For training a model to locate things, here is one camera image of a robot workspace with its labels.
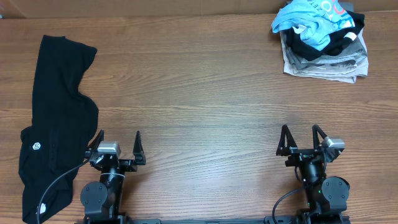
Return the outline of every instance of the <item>light blue shirt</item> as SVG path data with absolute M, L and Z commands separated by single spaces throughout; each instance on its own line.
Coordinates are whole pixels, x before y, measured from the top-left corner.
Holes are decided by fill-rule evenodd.
M 293 0 L 279 11 L 272 31 L 278 33 L 294 27 L 304 43 L 322 50 L 330 43 L 329 34 L 354 26 L 353 18 L 338 0 Z

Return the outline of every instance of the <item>black cloth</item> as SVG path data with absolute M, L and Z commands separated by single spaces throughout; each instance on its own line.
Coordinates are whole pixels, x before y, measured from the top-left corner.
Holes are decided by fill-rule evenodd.
M 347 13 L 353 18 L 355 27 L 345 28 L 338 30 L 334 33 L 329 34 L 330 43 L 321 51 L 307 45 L 300 39 L 300 34 L 296 34 L 293 28 L 286 30 L 286 45 L 291 47 L 293 52 L 297 55 L 312 61 L 321 57 L 322 55 L 337 56 L 339 55 L 353 40 L 345 35 L 349 32 L 353 32 L 358 35 L 363 27 L 365 26 L 365 15 L 347 11 Z
M 98 108 L 78 92 L 83 73 L 93 63 L 96 49 L 65 37 L 43 36 L 32 95 L 32 126 L 21 132 L 19 176 L 25 185 L 22 219 L 35 223 L 45 189 L 61 174 L 83 162 L 95 135 Z M 41 221 L 72 202 L 77 170 L 60 179 L 44 198 Z

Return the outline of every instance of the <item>wall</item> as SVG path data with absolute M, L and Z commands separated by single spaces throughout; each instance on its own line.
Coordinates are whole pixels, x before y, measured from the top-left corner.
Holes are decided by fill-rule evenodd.
M 355 11 L 398 10 L 398 0 L 351 0 Z M 277 13 L 285 0 L 0 0 L 5 18 Z

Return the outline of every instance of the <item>wooden table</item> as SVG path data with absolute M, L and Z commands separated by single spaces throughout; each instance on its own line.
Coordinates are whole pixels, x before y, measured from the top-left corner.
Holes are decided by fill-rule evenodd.
M 398 12 L 366 13 L 369 76 L 356 84 L 282 73 L 274 14 L 208 17 L 0 20 L 0 223 L 22 223 L 20 131 L 44 34 L 98 49 L 80 91 L 99 108 L 98 129 L 132 157 L 142 131 L 147 165 L 128 174 L 122 210 L 135 218 L 262 218 L 298 188 L 277 157 L 288 124 L 299 147 L 311 126 L 346 142 L 328 175 L 351 184 L 353 223 L 398 219 Z M 73 202 L 48 223 L 84 216 L 80 190 L 100 173 L 84 166 Z M 305 207 L 304 194 L 277 214 Z

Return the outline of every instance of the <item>folded clothes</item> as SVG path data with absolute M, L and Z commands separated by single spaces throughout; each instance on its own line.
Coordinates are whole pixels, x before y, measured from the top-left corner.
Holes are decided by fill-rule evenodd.
M 300 35 L 295 33 L 294 28 L 284 31 L 287 37 L 287 46 L 291 47 L 294 53 L 308 61 L 315 60 L 322 55 L 336 56 L 341 54 L 347 46 L 353 43 L 359 32 L 361 32 L 365 26 L 365 15 L 351 11 L 347 11 L 347 13 L 354 19 L 355 27 L 341 29 L 330 34 L 330 43 L 323 50 L 317 50 L 303 42 Z
M 284 42 L 286 36 L 283 32 L 281 35 L 282 53 L 285 61 L 284 72 L 295 75 L 298 77 L 311 77 L 311 78 L 322 78 L 327 80 L 336 80 L 347 83 L 355 83 L 356 77 L 365 77 L 368 75 L 369 61 L 365 57 L 362 60 L 358 60 L 357 63 L 353 64 L 352 60 L 348 60 L 348 64 L 344 65 L 342 63 L 337 64 L 324 64 L 322 66 L 312 66 L 306 68 L 306 70 L 297 70 L 295 62 L 290 62 L 293 60 L 291 54 L 288 56 L 287 46 Z M 358 40 L 363 46 L 365 52 L 367 52 L 366 45 L 362 37 L 362 31 L 358 35 Z
M 336 67 L 339 67 L 341 68 L 341 71 L 344 71 L 349 69 L 350 66 L 355 68 L 354 65 L 356 63 L 362 61 L 368 56 L 368 53 L 359 38 L 356 38 L 352 44 L 337 56 L 322 55 L 315 60 L 308 61 L 305 58 L 296 55 L 290 47 L 287 47 L 286 54 L 289 61 L 295 65 L 297 70 L 308 70 L 312 67 L 316 67 L 317 70 L 336 70 Z
M 293 0 L 272 22 L 274 33 L 293 28 L 303 43 L 316 50 L 330 43 L 329 34 L 349 27 L 355 27 L 354 20 L 338 0 Z

